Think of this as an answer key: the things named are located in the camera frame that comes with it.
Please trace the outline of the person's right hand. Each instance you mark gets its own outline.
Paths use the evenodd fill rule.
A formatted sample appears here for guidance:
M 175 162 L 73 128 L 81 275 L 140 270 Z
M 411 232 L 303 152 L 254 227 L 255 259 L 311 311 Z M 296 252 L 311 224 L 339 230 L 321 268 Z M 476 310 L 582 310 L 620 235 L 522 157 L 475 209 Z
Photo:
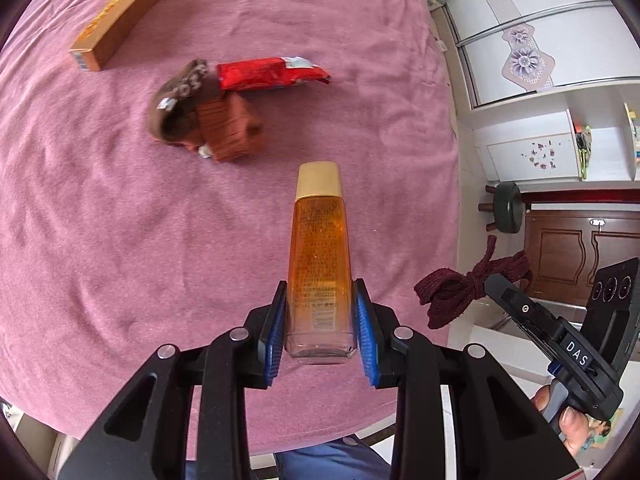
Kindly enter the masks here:
M 541 387 L 533 396 L 532 402 L 536 409 L 542 412 L 548 405 L 550 400 L 550 387 Z M 588 417 L 574 408 L 568 406 L 559 419 L 559 427 L 565 436 L 564 445 L 570 455 L 576 457 L 582 450 L 586 448 L 586 443 L 593 433 L 596 426 L 591 426 Z

